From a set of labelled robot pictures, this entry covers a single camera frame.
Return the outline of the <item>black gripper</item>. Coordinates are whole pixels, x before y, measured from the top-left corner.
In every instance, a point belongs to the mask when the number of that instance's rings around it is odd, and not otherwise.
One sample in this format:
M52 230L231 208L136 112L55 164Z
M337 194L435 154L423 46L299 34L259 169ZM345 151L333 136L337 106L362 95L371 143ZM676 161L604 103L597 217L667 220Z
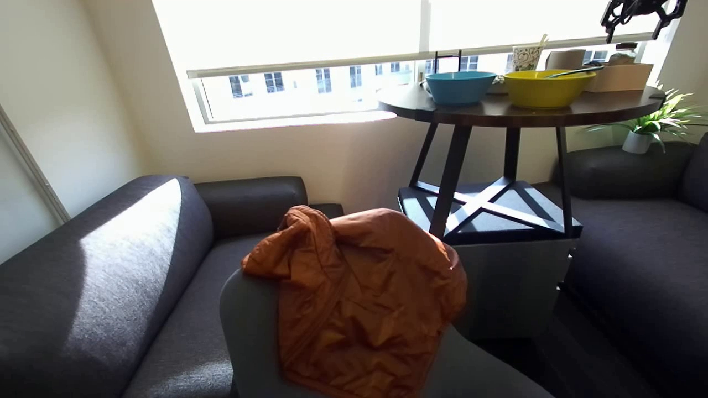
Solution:
M639 15L657 15L657 24L651 34L653 40L673 22L684 15L688 0L607 0L600 24L606 31L606 40L615 37L620 24L627 24Z

